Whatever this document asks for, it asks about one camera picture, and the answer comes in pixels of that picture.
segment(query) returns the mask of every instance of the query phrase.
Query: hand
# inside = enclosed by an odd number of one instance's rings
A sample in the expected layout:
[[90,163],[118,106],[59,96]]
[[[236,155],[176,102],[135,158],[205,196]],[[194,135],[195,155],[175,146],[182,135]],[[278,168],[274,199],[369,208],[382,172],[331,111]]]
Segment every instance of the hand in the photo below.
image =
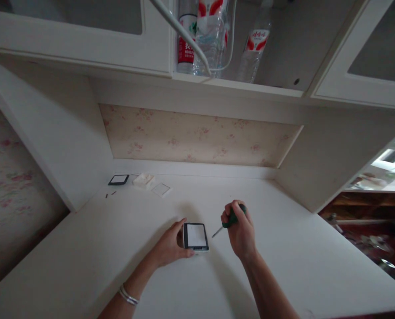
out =
[[177,236],[187,218],[175,222],[159,239],[149,252],[148,257],[153,260],[156,267],[166,266],[180,258],[190,258],[194,255],[193,249],[184,249],[177,244]]
[[221,221],[223,223],[228,223],[230,209],[233,208],[238,222],[227,228],[228,236],[230,237],[230,243],[232,244],[234,253],[242,262],[244,262],[255,256],[257,250],[255,246],[254,224],[251,216],[249,211],[247,211],[245,215],[239,207],[239,204],[245,205],[243,201],[239,200],[234,200],[232,203],[227,204],[224,207],[225,210],[223,214],[221,215]]

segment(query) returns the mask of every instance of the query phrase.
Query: green screwdriver handle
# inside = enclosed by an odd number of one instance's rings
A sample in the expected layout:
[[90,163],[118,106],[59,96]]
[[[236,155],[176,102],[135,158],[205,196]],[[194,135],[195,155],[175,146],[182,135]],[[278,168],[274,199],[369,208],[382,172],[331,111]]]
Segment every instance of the green screwdriver handle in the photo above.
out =
[[[241,210],[246,215],[246,206],[244,204],[239,204]],[[233,207],[230,208],[230,217],[228,218],[228,223],[223,223],[224,228],[229,228],[231,225],[236,224],[238,222],[236,214],[234,214]]]

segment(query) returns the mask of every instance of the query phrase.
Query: e-reader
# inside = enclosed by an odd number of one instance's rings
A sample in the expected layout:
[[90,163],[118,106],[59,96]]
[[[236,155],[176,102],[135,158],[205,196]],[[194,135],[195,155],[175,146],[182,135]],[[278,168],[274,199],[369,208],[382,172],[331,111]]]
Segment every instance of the e-reader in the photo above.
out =
[[124,185],[129,175],[114,175],[108,185]]
[[205,225],[200,223],[183,224],[183,247],[196,252],[209,251]]

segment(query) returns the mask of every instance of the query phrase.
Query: person's left hand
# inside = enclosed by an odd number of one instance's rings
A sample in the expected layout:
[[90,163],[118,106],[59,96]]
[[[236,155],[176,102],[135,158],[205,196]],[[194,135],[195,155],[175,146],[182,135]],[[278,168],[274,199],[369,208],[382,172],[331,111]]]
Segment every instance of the person's left hand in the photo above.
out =
[[190,258],[194,255],[193,249],[184,249],[177,244],[177,235],[187,218],[175,222],[159,239],[149,252],[157,267],[166,266],[180,258]]

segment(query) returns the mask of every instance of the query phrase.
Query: screwdriver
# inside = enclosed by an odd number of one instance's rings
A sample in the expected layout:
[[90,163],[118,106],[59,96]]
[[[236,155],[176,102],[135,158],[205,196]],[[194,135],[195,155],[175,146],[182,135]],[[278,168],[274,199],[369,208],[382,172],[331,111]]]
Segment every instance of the screwdriver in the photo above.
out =
[[[246,215],[246,206],[244,204],[239,204],[239,207],[241,210],[243,210],[243,213]],[[236,224],[237,222],[238,222],[237,216],[234,214],[233,207],[231,207],[230,216],[228,217],[228,223],[222,223],[223,226],[221,226],[220,229],[217,230],[214,235],[212,235],[212,238],[214,238],[223,228],[229,228],[231,225]]]

